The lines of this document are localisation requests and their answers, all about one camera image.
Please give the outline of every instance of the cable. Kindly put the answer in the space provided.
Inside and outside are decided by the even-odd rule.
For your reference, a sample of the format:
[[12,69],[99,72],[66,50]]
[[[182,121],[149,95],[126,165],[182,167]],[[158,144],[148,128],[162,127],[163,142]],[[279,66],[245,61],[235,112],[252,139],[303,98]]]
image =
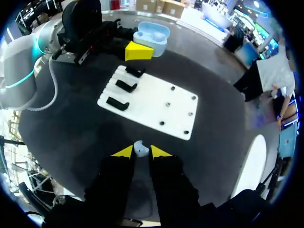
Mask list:
[[58,95],[58,83],[57,83],[57,80],[56,80],[56,77],[55,77],[55,73],[54,73],[53,59],[52,59],[52,57],[50,57],[49,60],[48,60],[48,66],[49,66],[49,71],[51,73],[51,76],[52,76],[52,79],[53,79],[53,83],[54,83],[54,88],[55,88],[54,97],[50,101],[50,103],[48,103],[47,105],[45,105],[43,107],[40,107],[40,108],[27,108],[30,111],[38,112],[38,111],[45,110],[45,109],[49,108],[55,102],[55,100],[57,98],[57,95]]

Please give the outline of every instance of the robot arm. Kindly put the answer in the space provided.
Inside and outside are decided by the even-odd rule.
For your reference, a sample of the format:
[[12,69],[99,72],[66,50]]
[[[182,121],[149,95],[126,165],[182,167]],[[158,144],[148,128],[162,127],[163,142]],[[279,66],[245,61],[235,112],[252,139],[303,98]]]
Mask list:
[[[153,47],[133,42],[137,28],[123,28],[120,19],[102,22],[101,15],[98,0],[73,1],[61,18],[54,18],[32,34],[9,43],[4,53],[5,88],[0,90],[0,109],[41,111],[51,106],[57,96],[52,61],[63,51],[73,53],[77,65],[88,55],[99,53],[116,55],[125,61],[152,58]],[[84,18],[92,22],[89,28]],[[166,44],[167,41],[163,41],[163,51]],[[52,54],[49,67],[55,86],[54,98],[44,107],[30,108],[37,96],[34,64],[47,53]]]
[[0,91],[1,109],[24,110],[36,95],[34,64],[43,53],[36,34],[20,37],[8,44],[4,52],[4,83]]

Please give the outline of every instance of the person's hand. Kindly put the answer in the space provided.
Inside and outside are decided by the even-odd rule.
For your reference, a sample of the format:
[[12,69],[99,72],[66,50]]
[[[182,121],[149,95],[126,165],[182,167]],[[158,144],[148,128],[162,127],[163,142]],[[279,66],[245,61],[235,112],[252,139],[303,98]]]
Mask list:
[[277,126],[278,126],[279,130],[282,130],[282,117],[279,117],[277,119]]

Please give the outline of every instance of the white round object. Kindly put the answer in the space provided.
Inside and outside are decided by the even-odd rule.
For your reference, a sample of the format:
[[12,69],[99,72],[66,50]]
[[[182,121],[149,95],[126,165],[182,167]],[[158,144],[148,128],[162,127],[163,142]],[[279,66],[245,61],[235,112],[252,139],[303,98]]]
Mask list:
[[134,151],[137,157],[140,158],[147,156],[149,154],[149,148],[145,147],[142,143],[143,143],[142,140],[136,141],[134,143]]
[[257,1],[254,1],[253,4],[255,5],[255,7],[259,8],[260,4]]
[[266,141],[259,134],[256,136],[249,149],[243,166],[238,177],[237,184],[231,197],[235,197],[245,189],[255,190],[261,182],[266,162]]
[[160,32],[154,32],[152,35],[152,38],[156,42],[161,42],[161,41],[165,40],[166,36],[165,36],[165,34],[162,34]]

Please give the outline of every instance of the person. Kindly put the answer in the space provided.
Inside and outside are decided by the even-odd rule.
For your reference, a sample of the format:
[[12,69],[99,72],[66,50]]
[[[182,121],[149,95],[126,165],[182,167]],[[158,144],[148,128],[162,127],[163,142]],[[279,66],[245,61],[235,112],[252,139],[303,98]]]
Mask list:
[[282,116],[295,90],[294,70],[293,60],[288,59],[286,55],[285,39],[281,37],[278,54],[254,62],[234,87],[245,96],[245,102],[259,97],[264,92],[286,87],[285,99],[277,120],[277,124],[281,126]]

